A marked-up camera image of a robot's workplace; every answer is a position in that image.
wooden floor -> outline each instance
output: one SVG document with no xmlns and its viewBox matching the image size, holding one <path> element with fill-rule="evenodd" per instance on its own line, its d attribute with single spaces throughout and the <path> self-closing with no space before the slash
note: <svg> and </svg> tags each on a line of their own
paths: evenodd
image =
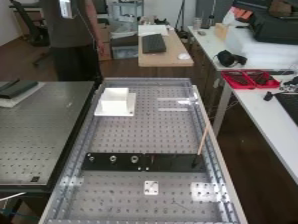
<svg viewBox="0 0 298 224">
<path fill-rule="evenodd" d="M 54 81 L 50 58 L 38 68 L 32 65 L 44 51 L 46 49 L 33 48 L 21 40 L 0 47 L 0 81 L 17 77 Z M 102 62 L 101 72 L 105 77 L 189 77 L 202 95 L 211 68 L 206 62 L 201 71 L 202 53 L 195 49 L 191 53 L 195 60 L 193 68 L 139 68 L 137 59 L 126 59 Z M 248 223 L 298 223 L 298 186 L 239 105 L 226 112 L 218 142 Z"/>
</svg>

wall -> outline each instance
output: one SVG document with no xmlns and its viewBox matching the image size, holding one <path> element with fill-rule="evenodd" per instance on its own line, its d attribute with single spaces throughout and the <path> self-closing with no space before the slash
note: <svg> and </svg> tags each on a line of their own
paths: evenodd
<svg viewBox="0 0 298 224">
<path fill-rule="evenodd" d="M 0 46 L 20 36 L 16 20 L 8 5 L 8 0 L 0 0 Z"/>
<path fill-rule="evenodd" d="M 207 25 L 207 18 L 211 14 L 213 3 L 215 2 L 214 8 L 214 21 L 222 22 L 222 19 L 231 7 L 231 3 L 234 0 L 197 0 L 197 17 L 203 16 L 202 24 Z"/>
<path fill-rule="evenodd" d="M 175 25 L 179 7 L 182 0 L 145 0 L 145 16 L 158 15 L 158 19 L 163 20 L 165 18 L 170 22 L 170 25 Z M 185 29 L 193 23 L 195 14 L 195 0 L 185 0 Z"/>
</svg>

metal frame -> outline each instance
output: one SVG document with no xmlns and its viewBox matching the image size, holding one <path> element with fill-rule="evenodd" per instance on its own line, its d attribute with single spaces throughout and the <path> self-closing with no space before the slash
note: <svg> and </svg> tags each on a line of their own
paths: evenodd
<svg viewBox="0 0 298 224">
<path fill-rule="evenodd" d="M 189 95 L 189 101 L 191 102 L 191 111 L 193 114 L 193 124 L 195 128 L 197 137 L 202 136 L 202 130 L 206 126 L 207 120 L 205 120 L 205 114 L 201 110 L 201 98 L 198 96 L 198 92 L 194 93 L 191 84 L 189 79 L 106 79 L 103 85 L 98 90 L 98 94 L 94 96 L 93 102 L 97 102 L 99 95 L 103 91 L 103 88 L 109 86 L 110 83 L 118 83 L 119 86 L 127 86 L 129 83 L 134 82 L 138 86 L 149 85 L 154 83 L 157 85 L 162 85 L 171 83 L 171 85 L 182 84 L 185 87 L 186 94 Z M 95 103 L 89 110 L 89 114 L 76 141 L 76 145 L 73 147 L 72 154 L 69 156 L 69 160 L 62 172 L 62 176 L 58 184 L 56 185 L 45 213 L 42 215 L 40 223 L 113 223 L 113 220 L 64 220 L 64 214 L 66 211 L 66 204 L 72 199 L 73 190 L 80 188 L 82 184 L 82 179 L 80 178 L 80 167 L 84 161 L 85 153 L 89 151 L 89 144 L 93 141 L 93 135 L 95 133 L 98 118 L 93 117 L 93 111 L 95 108 Z M 203 149 L 203 159 L 207 169 L 209 181 L 217 192 L 217 201 L 218 201 L 218 210 L 221 214 L 221 219 L 223 223 L 246 223 L 246 219 L 243 216 L 242 208 L 238 202 L 238 198 L 234 192 L 233 184 L 230 181 L 229 173 L 225 167 L 222 155 L 218 151 L 218 145 L 214 145 L 214 135 L 213 132 L 207 135 L 206 144 Z"/>
</svg>

red tray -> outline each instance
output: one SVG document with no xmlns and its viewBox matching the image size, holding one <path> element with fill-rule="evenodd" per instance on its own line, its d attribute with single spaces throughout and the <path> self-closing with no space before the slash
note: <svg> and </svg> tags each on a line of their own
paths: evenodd
<svg viewBox="0 0 298 224">
<path fill-rule="evenodd" d="M 254 89 L 254 81 L 248 78 L 243 71 L 222 71 L 221 75 L 234 89 Z"/>
<path fill-rule="evenodd" d="M 271 89 L 279 87 L 279 82 L 271 77 L 271 75 L 260 70 L 244 71 L 248 79 L 254 82 L 254 85 L 259 89 Z"/>
</svg>

white block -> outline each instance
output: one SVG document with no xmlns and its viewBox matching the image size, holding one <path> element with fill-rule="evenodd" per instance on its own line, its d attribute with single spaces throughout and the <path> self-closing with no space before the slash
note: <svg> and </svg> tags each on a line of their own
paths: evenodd
<svg viewBox="0 0 298 224">
<path fill-rule="evenodd" d="M 101 108 L 103 112 L 127 111 L 127 88 L 106 88 L 101 98 Z"/>
</svg>

